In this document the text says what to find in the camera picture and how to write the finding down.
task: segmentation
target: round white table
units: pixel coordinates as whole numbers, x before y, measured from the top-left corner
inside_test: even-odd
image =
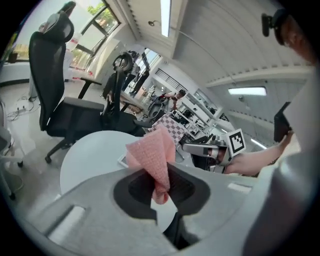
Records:
[[[80,183],[103,174],[124,169],[118,159],[126,154],[126,144],[139,137],[119,131],[98,131],[78,140],[66,154],[60,172],[61,194]],[[157,212],[157,225],[164,232],[174,219],[177,208],[171,198],[165,204],[152,199],[151,206]]]

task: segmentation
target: fluorescent light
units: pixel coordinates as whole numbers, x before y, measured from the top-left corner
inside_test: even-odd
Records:
[[[160,0],[161,2],[161,34],[169,36],[171,0]]]
[[[263,148],[264,150],[267,148],[266,146],[262,145],[261,143],[259,143],[258,141],[254,140],[253,138],[251,139],[251,141],[254,144],[258,145],[259,147]]]
[[[241,87],[228,89],[231,95],[260,95],[266,96],[267,90],[265,87]]]

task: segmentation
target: white chair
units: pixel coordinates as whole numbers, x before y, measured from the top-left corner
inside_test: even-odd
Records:
[[[0,118],[0,179],[3,182],[4,189],[7,191],[10,199],[14,200],[16,195],[10,190],[4,177],[3,170],[5,170],[5,163],[7,162],[17,163],[21,168],[23,166],[23,160],[19,157],[3,155],[4,151],[11,146],[11,134],[7,130],[6,110],[2,102],[0,102],[0,116],[2,116],[2,118]]]

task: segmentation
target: white floor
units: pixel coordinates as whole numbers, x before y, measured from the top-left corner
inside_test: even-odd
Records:
[[[77,98],[83,84],[83,81],[67,82],[64,96]],[[24,165],[21,169],[16,164],[6,165],[7,171],[4,174],[12,190],[21,186],[19,177],[22,178],[23,187],[16,192],[16,200],[11,202],[12,209],[32,222],[32,219],[60,194],[60,168],[68,150],[58,150],[52,155],[51,164],[45,162],[48,151],[61,139],[50,137],[45,131],[40,131],[39,100],[33,103],[25,100],[24,96],[28,96],[28,91],[29,84],[26,83],[9,85],[0,88],[0,97],[6,106],[7,115],[18,107],[22,109],[24,106],[26,110],[30,110],[24,111],[15,120],[8,121],[14,144],[7,156],[22,157]],[[91,85],[83,99],[105,104],[106,101],[100,97],[101,94],[101,87]]]

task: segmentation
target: pink cloth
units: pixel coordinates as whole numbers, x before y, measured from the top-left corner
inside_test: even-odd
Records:
[[[159,124],[155,131],[126,148],[128,166],[141,166],[154,178],[153,200],[160,205],[167,202],[170,189],[167,162],[176,161],[176,146],[168,130]]]

